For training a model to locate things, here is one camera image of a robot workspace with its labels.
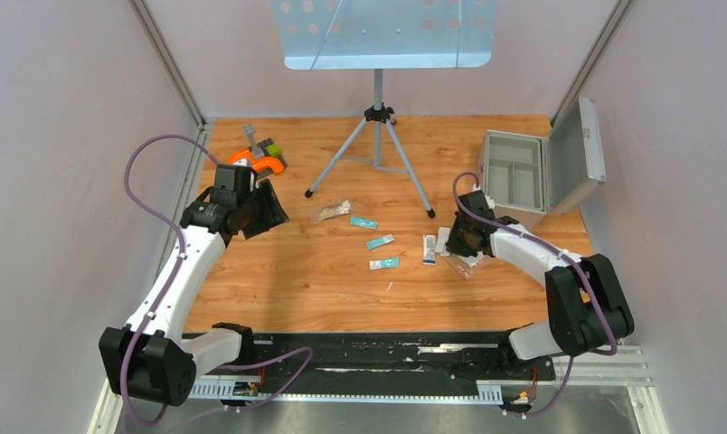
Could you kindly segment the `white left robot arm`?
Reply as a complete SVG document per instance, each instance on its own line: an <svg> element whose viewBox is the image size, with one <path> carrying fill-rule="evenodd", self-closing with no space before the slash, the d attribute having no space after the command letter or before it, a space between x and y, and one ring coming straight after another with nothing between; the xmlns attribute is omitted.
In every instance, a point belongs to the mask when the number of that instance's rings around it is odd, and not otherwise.
<svg viewBox="0 0 727 434"><path fill-rule="evenodd" d="M185 341L184 324L231 239L250 239L288 220L268 177L249 166L218 165L212 186L184 209L175 249L146 299L122 327L106 328L99 339L111 390L177 407L199 377L222 365L249 372L257 362L250 328L220 322Z"/></svg>

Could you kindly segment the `grey plastic tray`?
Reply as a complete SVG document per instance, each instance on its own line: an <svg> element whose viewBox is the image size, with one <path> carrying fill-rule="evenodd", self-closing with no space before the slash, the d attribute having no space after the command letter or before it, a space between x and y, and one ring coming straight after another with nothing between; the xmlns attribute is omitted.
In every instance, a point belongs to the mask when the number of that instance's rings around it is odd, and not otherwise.
<svg viewBox="0 0 727 434"><path fill-rule="evenodd" d="M482 188L497 205L544 212L543 140L488 130L477 159Z"/></svg>

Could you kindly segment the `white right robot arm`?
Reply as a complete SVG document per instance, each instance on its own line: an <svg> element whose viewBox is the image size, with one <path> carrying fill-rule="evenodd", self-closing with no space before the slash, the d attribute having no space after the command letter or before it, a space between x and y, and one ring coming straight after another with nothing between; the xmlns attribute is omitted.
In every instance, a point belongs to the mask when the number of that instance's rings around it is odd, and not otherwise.
<svg viewBox="0 0 727 434"><path fill-rule="evenodd" d="M496 216L480 190L459 195L455 202L449 252L500 259L545 290L546 320L508 332L507 345L496 353L501 373L519 377L542 356L613 355L619 339L633 333L634 319L609 258L559 249L517 220Z"/></svg>

